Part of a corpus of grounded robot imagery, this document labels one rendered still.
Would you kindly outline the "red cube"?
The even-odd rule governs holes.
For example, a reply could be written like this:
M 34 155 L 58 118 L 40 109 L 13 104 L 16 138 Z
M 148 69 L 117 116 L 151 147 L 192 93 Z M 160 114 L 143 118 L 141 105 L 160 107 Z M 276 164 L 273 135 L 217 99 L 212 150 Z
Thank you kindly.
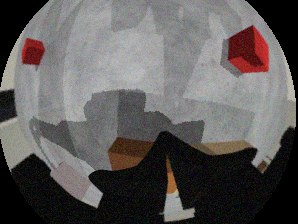
M 31 39 L 28 39 L 24 41 L 24 48 L 23 52 L 21 52 L 21 64 L 27 63 L 29 65 L 31 64 L 39 64 L 41 59 L 43 59 L 43 55 L 45 52 L 45 47 L 43 44 L 43 41 L 39 40 L 33 40 L 32 37 Z
M 261 32 L 249 26 L 229 39 L 229 55 L 227 60 L 234 64 L 241 73 L 267 72 L 270 55 Z

